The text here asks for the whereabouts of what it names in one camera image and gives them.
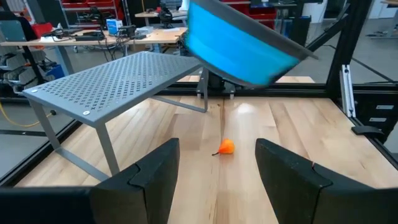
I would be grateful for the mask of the red bin shelf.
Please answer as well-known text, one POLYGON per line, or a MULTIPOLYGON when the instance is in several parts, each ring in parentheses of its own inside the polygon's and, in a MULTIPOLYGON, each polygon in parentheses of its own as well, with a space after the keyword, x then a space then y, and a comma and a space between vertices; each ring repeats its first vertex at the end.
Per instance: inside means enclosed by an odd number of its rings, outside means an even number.
POLYGON ((294 9, 296 0, 220 0, 233 9, 249 16, 271 29, 275 29, 278 13, 294 9))

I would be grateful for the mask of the grey perforated metal riser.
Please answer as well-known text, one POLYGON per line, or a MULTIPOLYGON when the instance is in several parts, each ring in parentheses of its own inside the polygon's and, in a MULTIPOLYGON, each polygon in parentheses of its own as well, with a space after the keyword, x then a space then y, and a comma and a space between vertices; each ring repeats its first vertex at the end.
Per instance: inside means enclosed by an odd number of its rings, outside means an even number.
POLYGON ((199 108, 158 95, 201 66, 194 57, 143 51, 29 88, 23 95, 55 152, 97 180, 104 181, 108 175, 61 146, 43 107, 95 128, 111 174, 115 175, 120 170, 106 123, 148 98, 206 112, 207 106, 199 108))

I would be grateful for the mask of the black frame clip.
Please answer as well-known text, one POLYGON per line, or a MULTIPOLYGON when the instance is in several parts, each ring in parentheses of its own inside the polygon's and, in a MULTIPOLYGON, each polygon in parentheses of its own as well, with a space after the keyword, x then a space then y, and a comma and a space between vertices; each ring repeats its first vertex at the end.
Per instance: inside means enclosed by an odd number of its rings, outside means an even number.
POLYGON ((383 136, 384 133, 373 126, 354 126, 351 128, 352 132, 356 135, 372 135, 372 136, 383 136))

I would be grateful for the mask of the black aluminium table frame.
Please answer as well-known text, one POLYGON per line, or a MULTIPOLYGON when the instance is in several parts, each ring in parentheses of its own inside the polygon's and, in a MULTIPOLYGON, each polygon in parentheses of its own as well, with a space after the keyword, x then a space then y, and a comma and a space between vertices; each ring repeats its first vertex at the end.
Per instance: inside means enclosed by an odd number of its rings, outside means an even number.
MULTIPOLYGON (((248 89, 239 88, 235 96, 266 96, 266 97, 292 97, 292 98, 329 98, 338 107, 342 106, 343 95, 337 85, 338 66, 347 65, 353 59, 354 48, 359 39, 360 29, 363 27, 364 12, 370 7, 370 0, 348 0, 345 14, 335 22, 327 31, 308 45, 314 51, 322 44, 339 34, 340 38, 335 47, 332 64, 326 83, 287 83, 273 84, 267 88, 248 89)), ((363 83, 353 85, 353 96, 356 100, 357 115, 354 123, 364 126, 365 117, 376 112, 377 105, 394 105, 394 110, 389 113, 389 118, 380 127, 381 133, 367 134, 367 138, 380 149, 382 154, 398 168, 398 159, 393 158, 390 152, 382 146, 392 131, 393 125, 398 122, 398 81, 386 79, 384 82, 363 83)), ((49 141, 45 141, 35 149, 6 175, 0 177, 0 186, 13 186, 17 181, 27 175, 39 162, 53 151, 49 141)))

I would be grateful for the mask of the blue collapsible bowl grey rim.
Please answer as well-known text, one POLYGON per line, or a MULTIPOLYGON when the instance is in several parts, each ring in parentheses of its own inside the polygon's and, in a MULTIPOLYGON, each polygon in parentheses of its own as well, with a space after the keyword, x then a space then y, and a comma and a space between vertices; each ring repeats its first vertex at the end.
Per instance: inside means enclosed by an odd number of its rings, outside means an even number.
POLYGON ((190 0, 185 46, 214 74, 265 88, 314 53, 219 0, 190 0))

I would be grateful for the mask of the small orange fruit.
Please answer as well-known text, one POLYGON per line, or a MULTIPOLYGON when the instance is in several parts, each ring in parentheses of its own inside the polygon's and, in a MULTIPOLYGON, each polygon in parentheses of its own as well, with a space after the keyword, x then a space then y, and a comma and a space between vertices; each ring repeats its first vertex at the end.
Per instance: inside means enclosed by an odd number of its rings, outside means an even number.
POLYGON ((213 154, 213 156, 218 155, 218 154, 233 154, 235 150, 235 145, 234 142, 230 139, 224 139, 222 140, 218 151, 213 154))

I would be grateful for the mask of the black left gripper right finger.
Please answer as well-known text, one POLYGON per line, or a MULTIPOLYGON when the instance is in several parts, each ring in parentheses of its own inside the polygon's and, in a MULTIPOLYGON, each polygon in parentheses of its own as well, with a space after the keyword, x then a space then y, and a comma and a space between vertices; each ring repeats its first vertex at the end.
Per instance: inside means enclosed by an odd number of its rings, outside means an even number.
POLYGON ((257 167, 279 224, 372 224, 375 190, 278 144, 256 141, 257 167))

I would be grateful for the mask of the silver aluminium bracket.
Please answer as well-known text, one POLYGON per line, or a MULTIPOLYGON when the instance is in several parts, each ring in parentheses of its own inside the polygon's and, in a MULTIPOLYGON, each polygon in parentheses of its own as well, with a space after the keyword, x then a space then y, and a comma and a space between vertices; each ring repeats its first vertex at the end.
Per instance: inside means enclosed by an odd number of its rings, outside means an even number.
POLYGON ((349 65, 342 65, 340 72, 341 101, 343 111, 349 118, 356 117, 353 84, 349 65))

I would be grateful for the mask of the rack of grey bins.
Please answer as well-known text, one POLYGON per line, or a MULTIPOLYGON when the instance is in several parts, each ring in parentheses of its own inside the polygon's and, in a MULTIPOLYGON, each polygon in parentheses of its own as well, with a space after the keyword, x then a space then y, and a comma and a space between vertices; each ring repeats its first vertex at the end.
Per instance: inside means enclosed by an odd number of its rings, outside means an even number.
MULTIPOLYGON (((42 49, 32 49, 30 52, 43 81, 55 80, 53 76, 46 76, 46 72, 58 64, 48 59, 42 49)), ((39 78, 24 50, 18 47, 0 46, 0 85, 8 85, 14 93, 20 95, 23 90, 38 84, 39 78)))

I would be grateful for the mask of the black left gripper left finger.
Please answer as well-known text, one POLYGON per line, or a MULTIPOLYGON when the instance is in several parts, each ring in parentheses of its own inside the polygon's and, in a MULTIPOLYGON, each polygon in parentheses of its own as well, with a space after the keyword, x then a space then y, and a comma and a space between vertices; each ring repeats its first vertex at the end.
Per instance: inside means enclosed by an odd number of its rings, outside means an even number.
POLYGON ((172 138, 90 193, 96 224, 167 224, 180 161, 172 138))

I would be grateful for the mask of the red box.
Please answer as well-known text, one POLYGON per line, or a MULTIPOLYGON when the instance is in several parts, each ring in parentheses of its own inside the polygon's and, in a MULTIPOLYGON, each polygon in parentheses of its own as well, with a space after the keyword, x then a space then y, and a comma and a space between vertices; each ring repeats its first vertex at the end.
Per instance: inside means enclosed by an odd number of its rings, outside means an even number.
POLYGON ((31 25, 31 28, 33 29, 38 39, 41 38, 44 34, 48 34, 53 30, 53 26, 49 22, 41 24, 33 24, 31 25))

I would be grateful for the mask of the long wooden desk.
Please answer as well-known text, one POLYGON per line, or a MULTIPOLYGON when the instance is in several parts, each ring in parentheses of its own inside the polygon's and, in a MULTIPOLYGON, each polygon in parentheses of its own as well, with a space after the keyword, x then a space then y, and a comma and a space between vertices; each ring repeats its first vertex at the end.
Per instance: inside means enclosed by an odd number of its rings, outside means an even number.
MULTIPOLYGON (((130 39, 123 39, 121 43, 123 45, 155 45, 155 52, 160 52, 160 45, 161 44, 175 44, 179 41, 180 36, 186 31, 187 29, 184 27, 181 28, 173 28, 169 30, 165 29, 154 29, 150 34, 141 40, 130 40, 130 39)), ((117 43, 117 38, 108 35, 107 31, 104 31, 105 39, 100 41, 77 41, 75 39, 68 39, 66 40, 59 40, 54 42, 52 41, 45 41, 42 42, 39 39, 31 40, 28 42, 1 42, 1 46, 21 46, 21 47, 31 47, 31 46, 44 46, 44 47, 55 47, 56 56, 58 63, 62 66, 65 75, 75 73, 65 50, 65 46, 82 46, 82 45, 94 45, 94 46, 110 46, 112 44, 117 43)))

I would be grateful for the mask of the black power brick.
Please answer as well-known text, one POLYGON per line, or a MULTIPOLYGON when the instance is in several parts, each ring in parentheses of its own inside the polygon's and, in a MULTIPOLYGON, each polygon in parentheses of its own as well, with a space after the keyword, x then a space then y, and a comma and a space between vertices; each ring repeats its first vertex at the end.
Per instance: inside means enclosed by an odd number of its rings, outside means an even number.
POLYGON ((105 36, 102 32, 92 31, 84 32, 82 35, 76 35, 76 41, 101 41, 104 40, 105 36))

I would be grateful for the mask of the blue storage bin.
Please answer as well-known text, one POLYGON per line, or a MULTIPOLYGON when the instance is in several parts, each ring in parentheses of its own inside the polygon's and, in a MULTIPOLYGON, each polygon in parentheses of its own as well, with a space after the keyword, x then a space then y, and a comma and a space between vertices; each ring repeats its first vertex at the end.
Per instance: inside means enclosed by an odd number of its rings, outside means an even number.
POLYGON ((61 65, 55 65, 46 72, 46 76, 53 76, 55 79, 63 78, 65 76, 61 65))

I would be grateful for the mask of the blue and white box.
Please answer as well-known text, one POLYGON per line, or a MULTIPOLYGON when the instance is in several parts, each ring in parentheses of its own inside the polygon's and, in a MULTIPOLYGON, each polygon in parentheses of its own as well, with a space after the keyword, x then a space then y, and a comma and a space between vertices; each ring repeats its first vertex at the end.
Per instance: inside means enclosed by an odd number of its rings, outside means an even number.
POLYGON ((106 19, 106 27, 109 35, 116 35, 120 27, 123 26, 122 20, 119 19, 106 19))

